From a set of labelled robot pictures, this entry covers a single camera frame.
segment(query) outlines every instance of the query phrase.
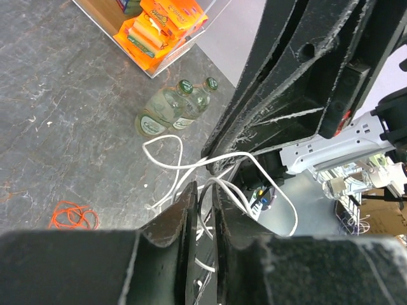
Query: bottle cap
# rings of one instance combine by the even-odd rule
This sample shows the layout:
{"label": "bottle cap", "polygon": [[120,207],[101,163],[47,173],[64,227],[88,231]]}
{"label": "bottle cap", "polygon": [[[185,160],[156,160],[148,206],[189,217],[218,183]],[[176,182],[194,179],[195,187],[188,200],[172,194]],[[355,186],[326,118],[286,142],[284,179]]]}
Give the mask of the bottle cap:
{"label": "bottle cap", "polygon": [[214,78],[207,78],[206,79],[206,84],[208,85],[208,87],[212,90],[216,90],[217,89],[217,81]]}
{"label": "bottle cap", "polygon": [[180,81],[178,85],[183,92],[185,92],[187,94],[192,93],[192,90],[193,90],[192,84],[189,81],[187,81],[186,79],[183,79],[182,81]]}

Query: green bottle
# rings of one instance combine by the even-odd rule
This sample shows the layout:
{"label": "green bottle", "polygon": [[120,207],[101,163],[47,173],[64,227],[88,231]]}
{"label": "green bottle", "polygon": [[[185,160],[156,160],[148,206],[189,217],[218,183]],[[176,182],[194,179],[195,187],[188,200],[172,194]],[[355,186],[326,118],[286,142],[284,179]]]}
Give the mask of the green bottle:
{"label": "green bottle", "polygon": [[192,93],[188,96],[183,115],[169,129],[177,131],[190,126],[208,109],[209,95],[216,90],[217,81],[214,78],[207,78],[202,85],[194,86]]}
{"label": "green bottle", "polygon": [[134,121],[136,130],[145,137],[156,137],[170,128],[183,114],[192,84],[183,79],[174,87],[154,94]]}

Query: orange coiled wire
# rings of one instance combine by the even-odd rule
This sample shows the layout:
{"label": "orange coiled wire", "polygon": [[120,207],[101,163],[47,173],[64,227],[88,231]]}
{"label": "orange coiled wire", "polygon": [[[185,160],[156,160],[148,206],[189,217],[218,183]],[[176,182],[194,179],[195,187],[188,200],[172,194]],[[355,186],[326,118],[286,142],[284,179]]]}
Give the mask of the orange coiled wire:
{"label": "orange coiled wire", "polygon": [[[61,205],[67,205],[67,208],[61,208]],[[99,217],[96,212],[93,210],[87,210],[89,207],[80,207],[76,203],[62,200],[58,202],[55,207],[50,224],[48,228],[55,226],[57,229],[77,229],[82,228],[86,230],[94,230],[99,226]],[[63,224],[58,220],[58,217],[62,214],[66,214],[68,222],[70,224]],[[89,220],[86,217],[86,214],[92,214],[95,221],[94,225],[91,226]]]}

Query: orange package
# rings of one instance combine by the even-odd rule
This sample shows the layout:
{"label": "orange package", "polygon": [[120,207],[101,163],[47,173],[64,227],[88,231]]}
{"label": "orange package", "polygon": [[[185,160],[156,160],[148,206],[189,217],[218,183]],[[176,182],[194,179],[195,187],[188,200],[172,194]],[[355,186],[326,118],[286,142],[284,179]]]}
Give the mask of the orange package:
{"label": "orange package", "polygon": [[159,50],[150,50],[151,45],[154,43],[133,27],[137,18],[138,17],[135,17],[124,21],[119,33],[114,35],[113,38],[130,55],[130,57],[137,62],[141,69],[148,70],[150,67],[163,60],[163,58],[177,44],[177,41],[169,40],[168,43],[164,43]]}
{"label": "orange package", "polygon": [[168,13],[171,21],[178,29],[190,29],[197,20],[199,22],[193,29],[196,31],[207,20],[208,16],[204,15],[204,11],[195,0],[159,0],[163,9]]}
{"label": "orange package", "polygon": [[183,37],[187,30],[180,30],[170,20],[163,7],[154,0],[141,0],[140,6],[154,20],[155,24],[161,28],[172,39]]}

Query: gray table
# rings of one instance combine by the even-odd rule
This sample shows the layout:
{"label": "gray table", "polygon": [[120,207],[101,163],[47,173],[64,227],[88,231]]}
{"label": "gray table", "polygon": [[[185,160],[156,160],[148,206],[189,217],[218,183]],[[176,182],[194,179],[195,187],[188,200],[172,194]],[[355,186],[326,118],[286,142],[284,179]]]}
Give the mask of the gray table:
{"label": "gray table", "polygon": [[[166,193],[175,173],[143,154],[137,111],[180,79],[218,79],[204,118],[180,133],[190,163],[233,86],[197,47],[149,79],[70,1],[2,0],[0,10],[0,232],[46,228],[60,200],[92,207],[102,229],[146,223],[154,214],[144,205]],[[151,149],[176,162],[175,141]]]}

